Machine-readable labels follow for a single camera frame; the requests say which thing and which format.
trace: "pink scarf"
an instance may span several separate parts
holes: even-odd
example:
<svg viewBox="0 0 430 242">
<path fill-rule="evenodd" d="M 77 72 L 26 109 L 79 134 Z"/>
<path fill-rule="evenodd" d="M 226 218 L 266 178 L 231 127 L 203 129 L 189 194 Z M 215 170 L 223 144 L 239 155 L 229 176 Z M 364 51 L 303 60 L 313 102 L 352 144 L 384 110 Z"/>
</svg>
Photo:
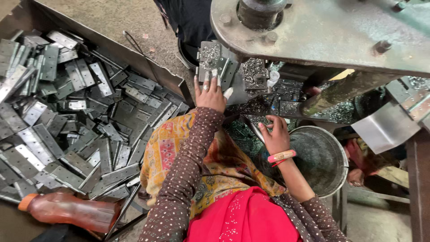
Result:
<svg viewBox="0 0 430 242">
<path fill-rule="evenodd" d="M 190 221 L 184 242 L 302 242 L 284 210 L 253 186 L 214 202 Z"/>
</svg>

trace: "black cloth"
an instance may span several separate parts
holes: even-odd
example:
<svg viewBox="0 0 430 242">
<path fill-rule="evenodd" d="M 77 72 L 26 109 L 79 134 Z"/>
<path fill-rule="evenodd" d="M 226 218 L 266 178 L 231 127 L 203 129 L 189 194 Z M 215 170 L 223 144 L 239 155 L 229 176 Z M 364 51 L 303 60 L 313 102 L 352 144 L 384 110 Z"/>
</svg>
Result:
<svg viewBox="0 0 430 242">
<path fill-rule="evenodd" d="M 160 12 L 185 44 L 200 47 L 202 41 L 215 40 L 210 12 L 212 0 L 154 0 Z"/>
</svg>

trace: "person's hand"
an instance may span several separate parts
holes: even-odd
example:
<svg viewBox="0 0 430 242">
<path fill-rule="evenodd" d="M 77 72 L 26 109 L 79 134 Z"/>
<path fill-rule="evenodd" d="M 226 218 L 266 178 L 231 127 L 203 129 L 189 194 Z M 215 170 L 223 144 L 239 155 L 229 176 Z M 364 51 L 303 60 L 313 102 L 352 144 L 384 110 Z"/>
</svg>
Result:
<svg viewBox="0 0 430 242">
<path fill-rule="evenodd" d="M 274 115 L 267 115 L 266 118 L 273 121 L 273 124 L 269 124 L 267 127 L 259 123 L 261 134 L 264 138 L 264 143 L 270 155 L 274 155 L 290 149 L 290 135 L 287 130 L 287 122 L 284 118 Z M 269 133 L 267 128 L 273 128 L 273 131 Z"/>
<path fill-rule="evenodd" d="M 217 71 L 212 71 L 213 77 L 209 84 L 210 71 L 205 73 L 203 90 L 200 90 L 197 75 L 194 77 L 194 91 L 196 92 L 197 107 L 206 107 L 215 109 L 224 113 L 227 99 L 222 95 L 221 84 L 218 86 Z"/>
</svg>

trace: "worker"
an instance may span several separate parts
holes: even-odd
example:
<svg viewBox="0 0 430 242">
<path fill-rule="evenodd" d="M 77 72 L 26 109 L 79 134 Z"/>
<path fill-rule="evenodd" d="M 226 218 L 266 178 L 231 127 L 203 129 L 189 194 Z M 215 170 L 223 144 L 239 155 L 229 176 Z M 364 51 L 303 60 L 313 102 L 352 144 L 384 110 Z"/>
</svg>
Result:
<svg viewBox="0 0 430 242">
<path fill-rule="evenodd" d="M 227 100 L 216 76 L 203 90 L 196 76 L 196 110 L 168 120 L 148 141 L 141 183 L 155 200 L 138 242 L 347 241 L 292 158 L 273 168 L 284 188 L 221 129 Z M 259 127 L 269 153 L 289 150 L 285 120 L 266 117 L 273 123 Z"/>
</svg>

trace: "pile of metal hinges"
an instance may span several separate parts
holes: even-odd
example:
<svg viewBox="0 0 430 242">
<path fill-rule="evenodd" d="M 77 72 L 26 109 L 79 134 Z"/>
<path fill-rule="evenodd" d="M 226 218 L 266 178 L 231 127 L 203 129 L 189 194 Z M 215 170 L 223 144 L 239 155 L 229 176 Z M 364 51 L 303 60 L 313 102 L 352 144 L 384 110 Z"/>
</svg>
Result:
<svg viewBox="0 0 430 242">
<path fill-rule="evenodd" d="M 117 202 L 139 184 L 154 129 L 189 107 L 67 31 L 0 42 L 0 199 L 67 187 Z"/>
</svg>

